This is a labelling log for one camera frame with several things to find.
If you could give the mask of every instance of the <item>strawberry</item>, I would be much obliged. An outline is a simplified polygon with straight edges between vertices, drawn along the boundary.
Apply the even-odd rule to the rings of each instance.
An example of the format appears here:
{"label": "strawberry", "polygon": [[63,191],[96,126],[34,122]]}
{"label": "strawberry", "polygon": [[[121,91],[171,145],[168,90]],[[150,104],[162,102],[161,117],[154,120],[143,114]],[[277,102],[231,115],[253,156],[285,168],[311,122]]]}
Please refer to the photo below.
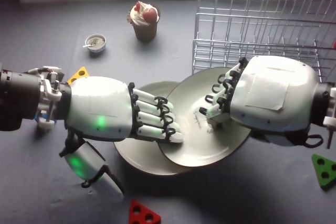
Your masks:
{"label": "strawberry", "polygon": [[147,12],[143,12],[142,17],[146,22],[155,24],[156,19],[157,19],[157,14],[156,14],[155,9],[150,8]]}
{"label": "strawberry", "polygon": [[136,3],[136,5],[134,7],[134,10],[137,11],[137,12],[140,11],[140,3],[139,2]]}

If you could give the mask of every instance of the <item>gray table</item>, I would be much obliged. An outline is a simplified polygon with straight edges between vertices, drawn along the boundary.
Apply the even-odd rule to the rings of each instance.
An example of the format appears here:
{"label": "gray table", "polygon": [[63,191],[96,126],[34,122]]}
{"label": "gray table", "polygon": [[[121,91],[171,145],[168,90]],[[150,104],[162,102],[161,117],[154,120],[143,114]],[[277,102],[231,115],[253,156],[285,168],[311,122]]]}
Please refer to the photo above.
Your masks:
{"label": "gray table", "polygon": [[[182,81],[191,74],[195,2],[158,2],[162,18],[156,39],[139,43],[126,16],[132,3],[0,6],[0,61],[14,71],[43,65],[63,68],[67,80],[81,66],[90,75],[142,85]],[[98,57],[81,46],[93,33],[107,48]],[[313,127],[313,133],[327,137]],[[224,161],[189,173],[158,177],[128,165],[112,143],[92,141],[127,192],[112,205],[90,190],[58,153],[62,122],[46,135],[35,121],[0,132],[0,223],[128,223],[136,199],[163,224],[334,223],[336,187],[318,185],[311,155],[336,161],[336,142],[319,147],[280,147],[249,138]]]}

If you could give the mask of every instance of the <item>red triangle block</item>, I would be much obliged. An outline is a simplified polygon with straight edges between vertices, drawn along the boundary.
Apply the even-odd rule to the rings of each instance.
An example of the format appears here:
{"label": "red triangle block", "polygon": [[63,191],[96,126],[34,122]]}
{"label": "red triangle block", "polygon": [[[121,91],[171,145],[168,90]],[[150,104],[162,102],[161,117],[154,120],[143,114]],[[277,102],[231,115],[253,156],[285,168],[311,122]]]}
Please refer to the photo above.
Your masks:
{"label": "red triangle block", "polygon": [[129,224],[160,224],[160,215],[154,213],[139,202],[132,200]]}

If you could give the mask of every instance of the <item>dish rack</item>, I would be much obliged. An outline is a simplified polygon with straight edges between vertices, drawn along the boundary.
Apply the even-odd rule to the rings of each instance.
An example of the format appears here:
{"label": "dish rack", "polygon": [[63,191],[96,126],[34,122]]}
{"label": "dish rack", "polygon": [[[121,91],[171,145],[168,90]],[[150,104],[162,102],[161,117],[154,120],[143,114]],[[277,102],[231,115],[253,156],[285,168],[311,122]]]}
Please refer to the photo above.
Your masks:
{"label": "dish rack", "polygon": [[198,0],[192,72],[276,55],[334,79],[335,15],[335,0]]}

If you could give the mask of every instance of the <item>ceramic plate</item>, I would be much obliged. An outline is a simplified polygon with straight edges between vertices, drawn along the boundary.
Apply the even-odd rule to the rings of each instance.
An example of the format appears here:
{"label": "ceramic plate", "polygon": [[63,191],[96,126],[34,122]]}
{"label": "ceramic plate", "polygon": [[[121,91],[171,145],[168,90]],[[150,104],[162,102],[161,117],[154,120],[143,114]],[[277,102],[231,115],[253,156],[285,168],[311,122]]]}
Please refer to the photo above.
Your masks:
{"label": "ceramic plate", "polygon": [[204,98],[220,74],[229,68],[211,68],[182,81],[168,96],[174,105],[174,115],[184,136],[182,144],[159,144],[164,155],[176,164],[188,167],[209,165],[220,161],[236,150],[249,136],[250,129],[233,120],[223,123],[220,130],[208,125],[199,108],[211,104]]}
{"label": "ceramic plate", "polygon": [[[146,85],[140,90],[155,96],[167,97],[178,85],[178,82],[163,81]],[[155,175],[175,175],[190,170],[188,167],[177,165],[167,159],[156,142],[146,142],[127,138],[115,142],[119,154],[135,168]]]}

